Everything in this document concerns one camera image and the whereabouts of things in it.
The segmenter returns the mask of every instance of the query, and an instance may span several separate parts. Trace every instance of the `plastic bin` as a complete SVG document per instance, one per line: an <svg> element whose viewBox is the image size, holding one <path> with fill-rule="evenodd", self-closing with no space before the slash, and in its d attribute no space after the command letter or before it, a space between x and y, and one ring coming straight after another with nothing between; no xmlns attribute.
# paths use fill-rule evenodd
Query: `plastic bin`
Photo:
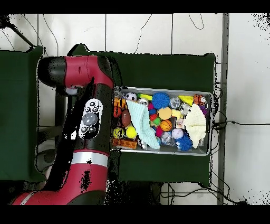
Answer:
<svg viewBox="0 0 270 224"><path fill-rule="evenodd" d="M199 92L199 91L183 91L183 90L168 90L168 89L148 89L148 88L136 88L136 87L124 87L121 88L121 92L125 95L128 92L134 92L135 94L147 94L153 95L156 92L166 92L170 97L182 96L194 96L195 94L202 95L206 98L208 104L207 116L206 116L206 136L202 146L197 148L192 148L189 151L180 151L177 147L171 147L166 145L161 145L159 150L154 150L148 146L147 150L141 149L137 145L136 149L121 148L122 152L130 153L154 153L154 154L173 154L173 155L192 155L192 156L206 156L209 154L211 149L211 134L212 134L212 121L213 121L213 95L209 92ZM120 146L112 146L112 149L120 148Z"/></svg>

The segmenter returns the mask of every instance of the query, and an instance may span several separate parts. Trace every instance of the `toy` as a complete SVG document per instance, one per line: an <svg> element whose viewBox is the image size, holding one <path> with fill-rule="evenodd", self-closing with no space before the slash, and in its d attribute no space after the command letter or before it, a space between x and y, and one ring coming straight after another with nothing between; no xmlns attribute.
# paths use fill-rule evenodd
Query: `toy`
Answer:
<svg viewBox="0 0 270 224"><path fill-rule="evenodd" d="M172 97L170 98L170 108L171 109L178 109L180 107L181 104L181 100L179 99L179 97Z"/></svg>
<svg viewBox="0 0 270 224"><path fill-rule="evenodd" d="M122 140L122 139L112 139L112 145L113 146L121 146L125 148L132 148L136 149L137 148L137 142L136 141L129 141L129 140Z"/></svg>
<svg viewBox="0 0 270 224"><path fill-rule="evenodd" d="M157 117L158 117L157 114L153 114L153 115L150 115L150 116L149 116L149 119L150 119L150 121L153 121L153 120L155 120Z"/></svg>
<svg viewBox="0 0 270 224"><path fill-rule="evenodd" d="M122 93L121 93L121 90L120 89L114 89L114 91L113 91L113 95L114 95L114 97L116 97L116 98L119 98L119 99L121 99L122 98Z"/></svg>
<svg viewBox="0 0 270 224"><path fill-rule="evenodd" d="M114 107L113 108L113 116L115 118L120 117L121 114L122 114L122 110L119 107Z"/></svg>
<svg viewBox="0 0 270 224"><path fill-rule="evenodd" d="M182 100L183 102L187 103L188 105L192 106L193 104L193 97L191 96L178 96L180 98L180 100Z"/></svg>
<svg viewBox="0 0 270 224"><path fill-rule="evenodd" d="M137 94L137 96L139 98L144 98L144 99L147 99L149 101L152 101L152 96L149 96L149 95L146 95L146 94Z"/></svg>
<svg viewBox="0 0 270 224"><path fill-rule="evenodd" d="M157 127L157 130L156 130L156 136L161 138L162 137L162 134L163 134L163 130L161 129L160 126Z"/></svg>
<svg viewBox="0 0 270 224"><path fill-rule="evenodd" d="M149 112L149 115L153 115L153 114L157 113L157 110L156 109L150 109L150 110L148 110L148 112Z"/></svg>
<svg viewBox="0 0 270 224"><path fill-rule="evenodd" d="M147 150L147 144L143 142L141 139L138 139L138 144L141 146L143 150Z"/></svg>
<svg viewBox="0 0 270 224"><path fill-rule="evenodd" d="M171 135L174 139L179 139L183 137L184 132L180 128L175 128L174 130L172 130Z"/></svg>
<svg viewBox="0 0 270 224"><path fill-rule="evenodd" d="M124 130L121 127L117 127L113 130L113 137L120 139L124 136Z"/></svg>
<svg viewBox="0 0 270 224"><path fill-rule="evenodd" d="M128 92L125 96L125 99L137 101L137 95L134 92Z"/></svg>
<svg viewBox="0 0 270 224"><path fill-rule="evenodd" d="M156 125L160 125L161 119L157 117L155 120L153 120L153 123Z"/></svg>
<svg viewBox="0 0 270 224"><path fill-rule="evenodd" d="M197 104L198 106L203 106L205 104L205 97L195 94L193 98L193 103Z"/></svg>
<svg viewBox="0 0 270 224"><path fill-rule="evenodd" d="M170 98L165 92L157 92L153 95L152 104L155 109L159 110L170 104Z"/></svg>
<svg viewBox="0 0 270 224"><path fill-rule="evenodd" d="M206 115L207 115L207 109L205 108L205 106L201 106L200 105L199 107L200 107L202 113L204 114L204 116L206 117Z"/></svg>
<svg viewBox="0 0 270 224"><path fill-rule="evenodd" d="M191 110L191 107L187 103L183 102L180 105L180 111L182 115L186 116L190 112L190 110Z"/></svg>
<svg viewBox="0 0 270 224"><path fill-rule="evenodd" d="M122 120L122 124L123 126L127 127L130 122L131 122L131 117L130 117L130 113L128 110L124 110L122 112L122 117L121 117L121 120Z"/></svg>
<svg viewBox="0 0 270 224"><path fill-rule="evenodd" d="M148 104L148 110L154 109L154 105L152 103Z"/></svg>
<svg viewBox="0 0 270 224"><path fill-rule="evenodd" d="M164 130L165 132L168 132L172 129L172 123L171 121L169 120L163 120L161 123L160 123L160 127L162 130Z"/></svg>
<svg viewBox="0 0 270 224"><path fill-rule="evenodd" d="M161 145L161 139L159 137L156 137L158 144Z"/></svg>
<svg viewBox="0 0 270 224"><path fill-rule="evenodd" d="M192 148L192 141L188 137L187 133L184 133L182 138L176 140L177 148L181 151L188 151Z"/></svg>
<svg viewBox="0 0 270 224"><path fill-rule="evenodd" d="M164 132L162 137L161 137L161 142L164 145L169 145L169 146L175 146L176 142L175 140L172 138L171 132Z"/></svg>
<svg viewBox="0 0 270 224"><path fill-rule="evenodd" d="M133 139L137 136L137 132L133 126L130 126L126 130L126 136L127 138Z"/></svg>
<svg viewBox="0 0 270 224"><path fill-rule="evenodd" d="M169 107L161 108L158 110L158 116L162 120L167 120L171 117L171 109Z"/></svg>
<svg viewBox="0 0 270 224"><path fill-rule="evenodd" d="M197 104L193 104L191 111L183 121L183 125L192 140L192 146L197 148L201 138L206 135L206 119Z"/></svg>
<svg viewBox="0 0 270 224"><path fill-rule="evenodd" d="M158 127L158 125L155 124L153 121L150 121L150 127Z"/></svg>
<svg viewBox="0 0 270 224"><path fill-rule="evenodd" d="M148 100L145 99L145 98L138 99L138 103L146 105L147 107L148 107L148 104L149 104Z"/></svg>
<svg viewBox="0 0 270 224"><path fill-rule="evenodd" d="M183 114L179 110L172 109L171 110L171 116L176 117L177 119L179 118L184 118Z"/></svg>
<svg viewBox="0 0 270 224"><path fill-rule="evenodd" d="M125 99L114 98L113 106L114 107L120 107L121 109L126 109L127 108L126 100Z"/></svg>
<svg viewBox="0 0 270 224"><path fill-rule="evenodd" d="M182 118L177 119L175 122L175 128L185 129L185 126L183 125L183 121L184 121L184 119L182 119Z"/></svg>

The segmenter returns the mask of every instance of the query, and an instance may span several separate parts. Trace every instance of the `tennis ball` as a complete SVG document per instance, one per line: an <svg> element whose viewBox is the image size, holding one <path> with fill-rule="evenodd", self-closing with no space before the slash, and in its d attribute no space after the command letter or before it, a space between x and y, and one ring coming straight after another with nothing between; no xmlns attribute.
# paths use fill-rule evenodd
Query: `tennis ball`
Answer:
<svg viewBox="0 0 270 224"><path fill-rule="evenodd" d="M133 126L128 127L128 129L126 130L126 136L127 138L131 138L131 139L137 136L137 132Z"/></svg>
<svg viewBox="0 0 270 224"><path fill-rule="evenodd" d="M120 139L124 136L124 130L121 127L117 127L116 129L113 130L113 137Z"/></svg>

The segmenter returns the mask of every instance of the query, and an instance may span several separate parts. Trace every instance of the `blue spiky ball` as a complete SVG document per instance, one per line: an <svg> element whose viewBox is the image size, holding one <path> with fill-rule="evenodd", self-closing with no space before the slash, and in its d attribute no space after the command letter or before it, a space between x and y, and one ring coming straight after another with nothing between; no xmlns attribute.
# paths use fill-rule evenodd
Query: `blue spiky ball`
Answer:
<svg viewBox="0 0 270 224"><path fill-rule="evenodd" d="M192 148L192 141L187 133L184 133L182 138L176 140L177 148L181 151L188 151Z"/></svg>
<svg viewBox="0 0 270 224"><path fill-rule="evenodd" d="M170 104L170 98L165 92L157 92L152 97L152 104L155 109L159 110Z"/></svg>

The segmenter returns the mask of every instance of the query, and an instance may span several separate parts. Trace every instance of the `red toy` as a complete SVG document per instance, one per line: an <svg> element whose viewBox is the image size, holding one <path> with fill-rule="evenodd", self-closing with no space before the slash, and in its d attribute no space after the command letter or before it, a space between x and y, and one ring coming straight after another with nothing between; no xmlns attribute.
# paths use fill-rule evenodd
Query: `red toy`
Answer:
<svg viewBox="0 0 270 224"><path fill-rule="evenodd" d="M121 114L122 114L122 110L121 110L120 107L114 107L114 108L113 108L113 116L114 116L115 118L120 117Z"/></svg>

